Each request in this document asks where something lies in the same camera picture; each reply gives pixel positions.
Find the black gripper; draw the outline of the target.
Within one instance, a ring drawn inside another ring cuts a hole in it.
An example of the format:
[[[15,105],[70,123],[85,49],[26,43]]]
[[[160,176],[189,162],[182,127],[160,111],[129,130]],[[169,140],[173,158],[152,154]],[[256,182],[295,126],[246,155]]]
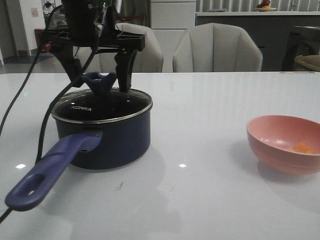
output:
[[[118,52],[116,76],[119,90],[127,93],[132,86],[133,65],[137,51],[145,48],[145,35],[121,30],[115,23],[118,12],[113,0],[63,0],[62,9],[67,27],[40,32],[39,48],[51,52],[61,63],[73,87],[82,86],[80,61],[73,46],[124,49]]]

